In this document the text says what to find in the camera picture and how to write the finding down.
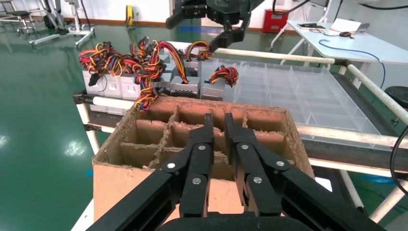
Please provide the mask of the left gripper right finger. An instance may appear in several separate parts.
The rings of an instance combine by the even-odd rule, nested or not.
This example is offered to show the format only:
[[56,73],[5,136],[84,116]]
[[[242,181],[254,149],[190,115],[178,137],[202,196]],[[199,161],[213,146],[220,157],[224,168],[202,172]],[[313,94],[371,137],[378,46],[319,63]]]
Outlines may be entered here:
[[267,149],[255,133],[226,113],[228,161],[242,205],[266,231],[380,231],[380,225],[317,183],[282,156]]

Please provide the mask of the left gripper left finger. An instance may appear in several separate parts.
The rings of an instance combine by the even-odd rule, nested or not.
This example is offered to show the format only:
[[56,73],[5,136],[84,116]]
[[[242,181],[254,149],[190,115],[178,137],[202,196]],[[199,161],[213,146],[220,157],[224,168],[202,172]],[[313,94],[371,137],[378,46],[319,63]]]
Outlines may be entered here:
[[213,116],[188,134],[186,146],[162,164],[102,217],[90,231],[156,231],[176,205],[181,218],[208,214],[210,173],[214,164]]

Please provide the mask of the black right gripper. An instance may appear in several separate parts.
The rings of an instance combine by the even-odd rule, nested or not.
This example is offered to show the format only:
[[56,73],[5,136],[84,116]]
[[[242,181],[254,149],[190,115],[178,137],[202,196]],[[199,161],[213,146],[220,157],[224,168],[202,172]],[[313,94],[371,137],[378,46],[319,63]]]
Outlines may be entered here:
[[227,48],[232,43],[241,42],[250,22],[250,13],[255,4],[250,0],[207,0],[205,4],[182,5],[173,10],[166,19],[166,28],[173,29],[185,19],[209,18],[223,25],[224,31],[209,45],[214,53],[219,48]]

